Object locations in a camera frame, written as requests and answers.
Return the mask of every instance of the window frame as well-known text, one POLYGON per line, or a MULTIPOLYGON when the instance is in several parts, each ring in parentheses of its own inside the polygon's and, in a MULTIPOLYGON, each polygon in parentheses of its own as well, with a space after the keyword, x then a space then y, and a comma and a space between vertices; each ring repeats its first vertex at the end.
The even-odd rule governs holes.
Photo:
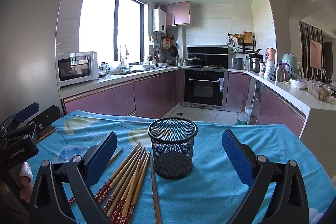
MULTIPOLYGON (((143 62, 144 58, 144 3, 137 0, 131 0, 140 4, 140 62, 143 62)), ((119 0, 115 0, 114 6, 114 25, 113 25, 113 55, 114 61, 119 60, 118 56, 118 12, 119 12, 119 0)))

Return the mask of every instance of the blue tablecloth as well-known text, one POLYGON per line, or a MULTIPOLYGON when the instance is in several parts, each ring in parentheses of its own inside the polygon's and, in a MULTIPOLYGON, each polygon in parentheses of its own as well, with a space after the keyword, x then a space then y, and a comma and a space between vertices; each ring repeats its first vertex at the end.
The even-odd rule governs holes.
MULTIPOLYGON (((52 162, 69 160, 83 155, 92 145, 98 144, 110 131, 118 137, 117 151, 124 152, 106 169, 99 183, 91 187, 95 194, 114 170, 121 164, 137 142, 151 150, 147 134, 154 120, 139 117, 107 116, 75 111, 56 122, 56 132, 38 144, 39 153, 29 160, 36 176, 43 160, 52 162)), ((221 145, 222 132, 230 128, 241 143, 249 145, 256 155, 263 154, 270 161, 298 162, 305 183, 310 208, 325 212, 336 191, 323 167, 303 143, 284 125, 229 126, 209 122, 196 122, 198 134, 194 140, 194 167, 189 175, 168 180, 156 175, 157 190, 164 224, 225 223, 243 199, 248 187, 242 184, 221 145)), ((67 197, 71 189, 65 184, 67 197)), ((263 218, 273 194, 275 183, 268 189, 254 223, 263 218)), ((72 205, 79 223, 85 223, 77 204, 72 205)), ((136 204, 132 223, 155 223, 152 200, 150 167, 136 204)))

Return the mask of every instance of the floor tile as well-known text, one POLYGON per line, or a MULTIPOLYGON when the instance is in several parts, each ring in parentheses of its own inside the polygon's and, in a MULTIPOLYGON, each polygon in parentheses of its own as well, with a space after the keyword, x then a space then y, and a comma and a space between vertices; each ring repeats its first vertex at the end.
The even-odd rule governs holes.
POLYGON ((238 112, 229 112, 229 111, 217 111, 217 116, 225 116, 225 117, 237 117, 238 112))
POLYGON ((174 111, 169 117, 179 117, 191 120, 193 122, 202 121, 202 122, 215 122, 215 115, 205 115, 201 113, 187 112, 187 111, 174 111))
POLYGON ((236 118, 227 116, 216 116, 215 123, 236 124, 236 118))
POLYGON ((213 110, 213 109, 203 109, 203 108, 187 107, 187 106, 179 106, 177 110, 206 114, 206 115, 216 115, 217 113, 217 110, 213 110))

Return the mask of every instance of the water heater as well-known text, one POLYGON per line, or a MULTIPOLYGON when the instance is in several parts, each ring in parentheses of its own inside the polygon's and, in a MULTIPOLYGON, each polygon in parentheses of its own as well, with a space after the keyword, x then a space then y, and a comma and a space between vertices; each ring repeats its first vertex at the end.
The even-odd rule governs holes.
POLYGON ((166 13, 160 8, 153 10, 153 32, 166 33, 166 13))

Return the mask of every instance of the white countertop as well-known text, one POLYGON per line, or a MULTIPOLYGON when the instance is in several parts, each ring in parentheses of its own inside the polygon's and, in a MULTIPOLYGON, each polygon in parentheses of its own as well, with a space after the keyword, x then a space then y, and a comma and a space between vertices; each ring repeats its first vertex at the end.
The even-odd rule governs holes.
POLYGON ((269 87, 271 90, 281 95, 306 116, 309 115, 310 109, 324 109, 336 111, 336 99, 333 97, 328 103, 326 103, 315 99, 306 90, 295 89, 291 87, 290 83, 287 82, 275 82, 261 78, 256 72, 237 69, 229 69, 229 72, 240 72, 250 75, 251 77, 257 79, 258 81, 269 87))
POLYGON ((61 87, 59 96, 61 99, 64 99, 90 90, 103 88, 108 85, 115 85, 122 82, 132 81, 136 78, 147 77, 179 69, 180 67, 169 67, 169 68, 160 68, 156 70, 135 72, 128 75, 106 75, 106 77, 98 78, 95 80, 61 87))

